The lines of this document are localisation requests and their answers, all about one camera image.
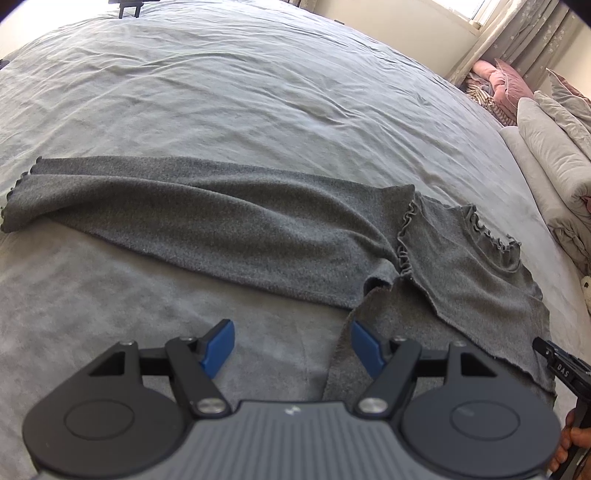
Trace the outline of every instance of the finger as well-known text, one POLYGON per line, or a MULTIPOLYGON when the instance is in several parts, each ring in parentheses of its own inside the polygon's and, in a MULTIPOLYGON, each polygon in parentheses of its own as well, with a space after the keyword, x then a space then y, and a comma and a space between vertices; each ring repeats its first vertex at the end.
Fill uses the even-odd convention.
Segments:
POLYGON ((565 427, 562 429, 562 432, 560 432, 560 446, 566 450, 570 448, 570 428, 565 427))
POLYGON ((591 429, 570 429, 570 440, 581 448, 591 448, 591 429))
POLYGON ((556 449, 556 453, 554 454, 554 458, 558 463, 565 463, 566 459, 569 457, 569 453, 562 448, 562 445, 556 449))
POLYGON ((567 414, 564 426, 572 427, 574 423, 574 408, 567 414))

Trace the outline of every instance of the gray duvet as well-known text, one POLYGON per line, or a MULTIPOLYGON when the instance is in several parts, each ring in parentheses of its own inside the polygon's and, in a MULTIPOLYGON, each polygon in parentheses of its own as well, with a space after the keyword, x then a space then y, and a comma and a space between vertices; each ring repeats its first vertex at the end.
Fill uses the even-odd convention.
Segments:
MULTIPOLYGON (((522 242, 554 341, 591 345, 576 270, 553 242, 500 125, 443 79, 277 0, 170 1, 64 27, 0 72, 0 193, 39 155, 179 155, 478 205, 522 242)), ((226 396, 315 399, 346 310, 215 280, 36 221, 0 239, 0 478, 33 469, 27 410, 121 339, 157 346, 235 320, 226 396)), ((569 399, 559 397, 561 412, 569 399)))

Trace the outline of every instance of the window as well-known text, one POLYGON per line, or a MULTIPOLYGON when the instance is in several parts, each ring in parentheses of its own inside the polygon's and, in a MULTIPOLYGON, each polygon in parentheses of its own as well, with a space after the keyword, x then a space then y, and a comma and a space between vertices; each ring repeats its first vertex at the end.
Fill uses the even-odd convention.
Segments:
POLYGON ((508 0, 435 0, 476 26, 485 25, 508 0))

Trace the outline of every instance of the stuffed toy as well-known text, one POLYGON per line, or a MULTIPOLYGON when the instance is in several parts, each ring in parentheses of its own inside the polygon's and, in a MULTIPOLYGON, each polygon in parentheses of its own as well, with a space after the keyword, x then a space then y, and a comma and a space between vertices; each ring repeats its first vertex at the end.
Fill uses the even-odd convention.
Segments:
POLYGON ((581 278, 581 287, 587 304, 587 310, 591 313, 591 277, 581 278))

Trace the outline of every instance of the circular cap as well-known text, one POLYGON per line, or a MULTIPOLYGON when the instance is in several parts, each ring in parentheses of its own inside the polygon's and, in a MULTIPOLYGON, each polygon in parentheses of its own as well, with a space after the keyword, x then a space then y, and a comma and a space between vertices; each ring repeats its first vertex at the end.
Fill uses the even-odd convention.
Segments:
POLYGON ((383 413, 388 408, 385 400, 373 397, 364 398, 357 406, 363 413, 383 413))
POLYGON ((466 402, 452 411, 452 425, 476 440, 502 440, 519 427, 519 417, 511 408, 490 401, 466 402))
POLYGON ((410 448, 432 465, 483 479, 525 478, 544 469, 560 434, 550 408, 500 377, 430 390, 410 402, 400 427, 410 448))
POLYGON ((60 478, 120 478, 166 458, 184 427, 169 398, 103 377, 54 390, 27 414, 22 438, 35 465, 60 478))
POLYGON ((96 400, 75 406, 66 416, 66 427, 85 440, 106 440, 124 433, 134 422, 134 411, 112 400, 96 400))
POLYGON ((221 398, 204 398, 197 402, 197 409, 204 414, 213 415, 226 409, 226 402, 221 398))

